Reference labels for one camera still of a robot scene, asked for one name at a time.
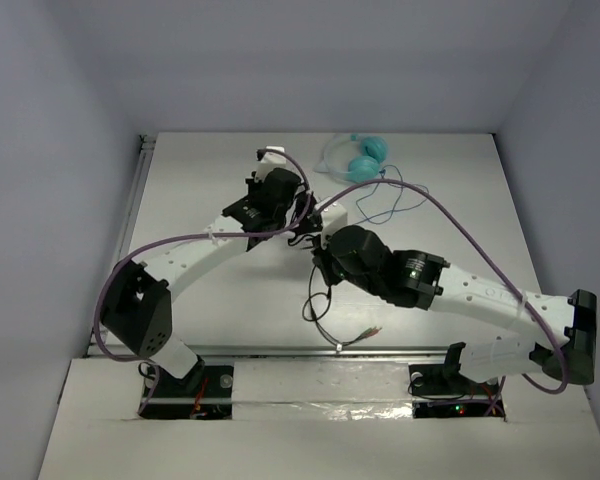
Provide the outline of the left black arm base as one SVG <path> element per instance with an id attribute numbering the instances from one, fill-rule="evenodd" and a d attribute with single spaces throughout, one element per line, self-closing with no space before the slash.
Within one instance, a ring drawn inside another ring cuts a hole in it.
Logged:
<path id="1" fill-rule="evenodd" d="M 148 363 L 138 366 L 144 381 L 138 415 L 148 420 L 230 420 L 233 416 L 233 365 L 206 366 L 201 382 L 186 393 L 162 371 Z"/>

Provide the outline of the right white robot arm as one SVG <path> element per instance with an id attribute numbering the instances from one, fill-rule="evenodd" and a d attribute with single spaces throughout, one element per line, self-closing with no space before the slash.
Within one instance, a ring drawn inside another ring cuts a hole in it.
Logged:
<path id="1" fill-rule="evenodd" d="M 511 332 L 490 344 L 448 347 L 441 378 L 452 392 L 535 372 L 569 384 L 594 382 L 597 297 L 587 290 L 550 296 L 510 289 L 437 255 L 391 250 L 358 225 L 314 240 L 312 256 L 329 287 L 348 282 L 396 307 L 456 314 Z"/>

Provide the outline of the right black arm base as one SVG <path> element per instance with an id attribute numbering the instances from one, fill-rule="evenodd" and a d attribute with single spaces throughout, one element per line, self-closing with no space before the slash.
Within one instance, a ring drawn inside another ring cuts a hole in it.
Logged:
<path id="1" fill-rule="evenodd" d="M 439 364 L 410 365 L 407 392 L 416 419 L 507 418 L 498 380 L 477 383 L 460 375 L 446 378 Z"/>

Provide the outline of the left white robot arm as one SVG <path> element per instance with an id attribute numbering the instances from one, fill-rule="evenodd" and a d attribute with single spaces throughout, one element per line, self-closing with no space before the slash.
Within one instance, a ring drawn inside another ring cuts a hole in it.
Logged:
<path id="1" fill-rule="evenodd" d="M 276 167 L 250 179 L 244 197 L 224 208 L 201 234 L 160 241 L 164 252 L 121 260 L 98 300 L 96 328 L 106 328 L 137 358 L 166 373 L 180 394 L 195 392 L 204 362 L 173 331 L 172 303 L 203 275 L 274 235 L 294 231 L 316 200 L 295 173 Z"/>

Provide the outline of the teal headphones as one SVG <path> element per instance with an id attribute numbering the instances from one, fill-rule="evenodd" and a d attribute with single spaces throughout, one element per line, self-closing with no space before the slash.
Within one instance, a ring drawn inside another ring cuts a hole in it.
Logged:
<path id="1" fill-rule="evenodd" d="M 332 154 L 346 144 L 356 144 L 358 154 L 345 169 L 336 168 L 331 162 Z M 313 167 L 313 171 L 343 182 L 360 184 L 377 178 L 388 156 L 389 146 L 381 136 L 336 134 L 323 147 L 321 160 Z"/>

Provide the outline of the aluminium rail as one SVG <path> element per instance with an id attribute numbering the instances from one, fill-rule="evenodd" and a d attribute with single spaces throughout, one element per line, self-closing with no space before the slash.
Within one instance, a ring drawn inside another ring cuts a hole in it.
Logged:
<path id="1" fill-rule="evenodd" d="M 193 346 L 203 358 L 267 358 L 267 357 L 424 357 L 437 358 L 446 355 L 446 347 L 432 348 L 384 348 L 354 345 L 337 351 L 335 347 L 266 347 L 266 346 Z"/>

